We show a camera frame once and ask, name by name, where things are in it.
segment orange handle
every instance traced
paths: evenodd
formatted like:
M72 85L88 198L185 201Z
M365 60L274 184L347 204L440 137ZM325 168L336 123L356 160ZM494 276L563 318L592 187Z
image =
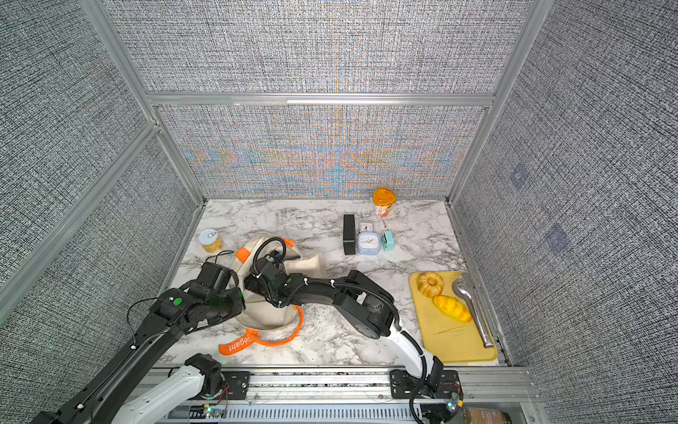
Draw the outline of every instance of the orange handle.
M229 343L228 345L219 345L219 352L224 356L233 355L238 353L241 350L245 349L247 346L254 343L254 341L259 340L257 337L259 335L259 330L252 330L251 328L245 329L245 335L240 339Z
M260 345L268 347L276 347L291 342L292 339L294 339L296 335L299 334L299 330L301 330L302 325L304 325L304 312L302 311L301 307L297 305L292 305L292 307L299 313L299 324L297 324L297 328L295 328L292 334L286 339L280 341L265 341L259 339L259 330L246 328L245 335L240 339L227 345L219 345L219 352L224 356L229 356L240 352L252 343L259 343Z

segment black mounting bracket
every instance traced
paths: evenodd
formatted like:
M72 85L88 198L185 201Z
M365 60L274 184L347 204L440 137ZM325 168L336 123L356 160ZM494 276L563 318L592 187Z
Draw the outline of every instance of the black mounting bracket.
M250 388L249 371L222 371L221 375L224 377L226 387L230 386L228 387L228 400L244 400L247 397L247 389ZM193 400L200 400L202 403L217 402L220 396L221 394L208 400L202 396L195 396Z
M391 396L393 399L409 399L419 381L418 377L413 377L403 370L392 370L388 374L388 377L391 382ZM422 390L428 391L430 396L427 397L433 399L449 399L452 393L457 393L457 388L461 388L459 374L453 370L442 370L437 387L427 387L424 385ZM416 398L419 399L423 397L422 391L416 395Z

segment blue alarm clock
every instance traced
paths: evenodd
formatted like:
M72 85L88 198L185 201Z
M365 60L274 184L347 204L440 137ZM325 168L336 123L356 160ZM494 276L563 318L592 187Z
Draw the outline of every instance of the blue alarm clock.
M379 235L377 233L360 233L358 234L358 253L372 254L379 253Z

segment mint green object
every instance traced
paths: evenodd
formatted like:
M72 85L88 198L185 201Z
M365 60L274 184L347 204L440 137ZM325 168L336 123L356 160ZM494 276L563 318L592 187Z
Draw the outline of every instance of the mint green object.
M384 252L393 250L395 242L393 241L393 234L390 231L384 231L384 234L382 234L382 246L384 246Z

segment fabric wall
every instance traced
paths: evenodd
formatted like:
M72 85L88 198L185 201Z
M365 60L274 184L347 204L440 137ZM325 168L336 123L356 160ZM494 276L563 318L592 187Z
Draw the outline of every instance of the fabric wall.
M532 1L103 3L150 92L491 95ZM160 114L208 197L364 197L380 185L442 197L482 110L243 103Z
M77 0L0 4L0 285L146 119ZM155 296L195 205L157 139L0 328L0 422L84 387ZM134 314L134 323L142 316Z
M557 0L455 205L554 423L677 416L676 22Z
M146 120L77 0L0 19L2 286Z
M494 92L530 0L104 0L150 91Z
M447 195L481 107L163 106L205 195Z
M61 406L113 357L131 337L127 308L158 294L194 210L153 138L0 330L0 422Z

